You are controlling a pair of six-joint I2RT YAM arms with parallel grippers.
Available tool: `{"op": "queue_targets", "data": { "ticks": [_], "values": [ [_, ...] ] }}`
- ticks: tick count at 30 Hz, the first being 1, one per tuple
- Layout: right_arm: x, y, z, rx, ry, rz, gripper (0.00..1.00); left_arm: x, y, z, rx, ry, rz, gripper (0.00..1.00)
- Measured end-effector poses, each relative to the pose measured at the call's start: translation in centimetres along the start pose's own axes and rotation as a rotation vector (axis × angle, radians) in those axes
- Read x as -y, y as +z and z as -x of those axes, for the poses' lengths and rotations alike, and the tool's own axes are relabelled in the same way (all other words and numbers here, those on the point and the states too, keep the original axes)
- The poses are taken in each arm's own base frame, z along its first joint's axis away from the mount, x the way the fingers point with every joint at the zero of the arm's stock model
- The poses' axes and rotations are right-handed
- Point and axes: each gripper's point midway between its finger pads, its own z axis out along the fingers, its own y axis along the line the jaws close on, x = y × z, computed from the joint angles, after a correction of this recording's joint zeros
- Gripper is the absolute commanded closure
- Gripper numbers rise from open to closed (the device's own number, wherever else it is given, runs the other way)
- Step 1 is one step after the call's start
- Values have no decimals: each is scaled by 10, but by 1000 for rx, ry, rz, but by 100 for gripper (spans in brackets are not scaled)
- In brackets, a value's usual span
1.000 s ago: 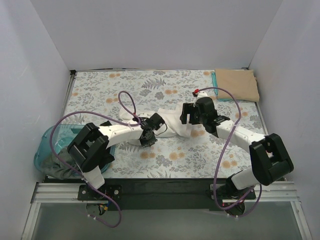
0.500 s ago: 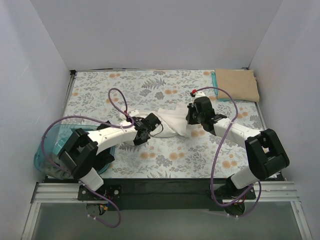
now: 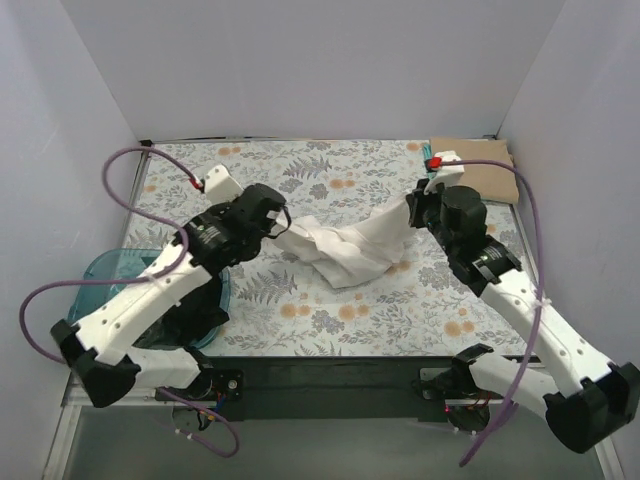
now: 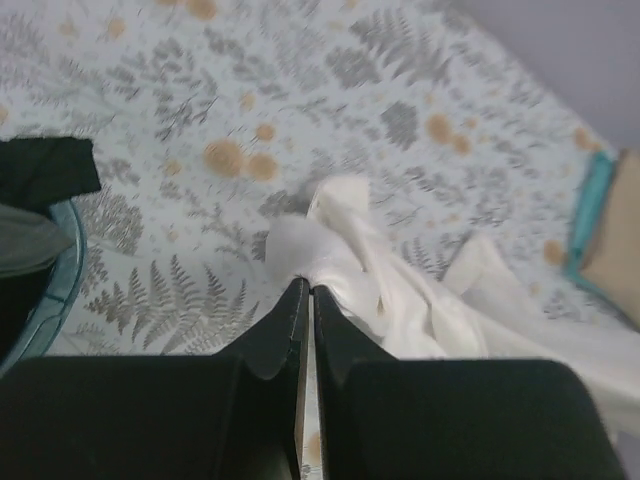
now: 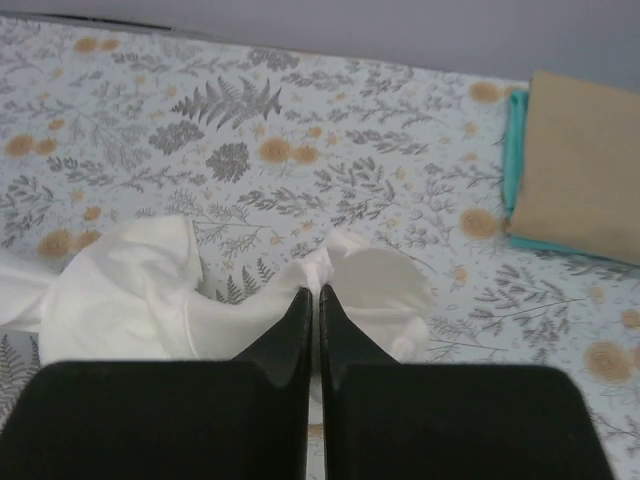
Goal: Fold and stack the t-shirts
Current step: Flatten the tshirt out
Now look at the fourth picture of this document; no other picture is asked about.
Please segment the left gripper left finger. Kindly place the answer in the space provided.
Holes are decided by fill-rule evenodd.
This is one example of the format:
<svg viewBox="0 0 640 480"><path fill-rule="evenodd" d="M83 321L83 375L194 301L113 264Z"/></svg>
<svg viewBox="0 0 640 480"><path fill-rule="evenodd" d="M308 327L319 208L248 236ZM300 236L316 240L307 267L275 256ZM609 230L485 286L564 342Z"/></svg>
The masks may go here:
<svg viewBox="0 0 640 480"><path fill-rule="evenodd" d="M1 381L5 479L297 479L309 286L213 355L49 356Z"/></svg>

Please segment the white t shirt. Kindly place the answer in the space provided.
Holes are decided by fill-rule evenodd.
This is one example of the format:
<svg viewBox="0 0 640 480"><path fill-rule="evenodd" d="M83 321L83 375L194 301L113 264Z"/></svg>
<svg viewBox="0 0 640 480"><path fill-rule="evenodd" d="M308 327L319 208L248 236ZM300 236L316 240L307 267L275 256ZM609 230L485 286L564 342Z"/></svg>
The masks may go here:
<svg viewBox="0 0 640 480"><path fill-rule="evenodd" d="M378 227L364 177L326 178L305 214L276 217L265 265L278 283L301 277L326 287L396 358L552 359L579 375L609 430L639 431L636 332L547 318L482 234L442 280L422 274Z"/></svg>

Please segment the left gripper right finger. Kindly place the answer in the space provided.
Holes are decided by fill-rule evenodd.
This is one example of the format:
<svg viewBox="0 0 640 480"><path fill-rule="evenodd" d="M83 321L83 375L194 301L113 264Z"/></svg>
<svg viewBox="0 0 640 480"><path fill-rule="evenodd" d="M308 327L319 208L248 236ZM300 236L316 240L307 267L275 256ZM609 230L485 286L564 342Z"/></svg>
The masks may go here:
<svg viewBox="0 0 640 480"><path fill-rule="evenodd" d="M595 404L566 365L399 360L325 287L314 334L328 479L621 479Z"/></svg>

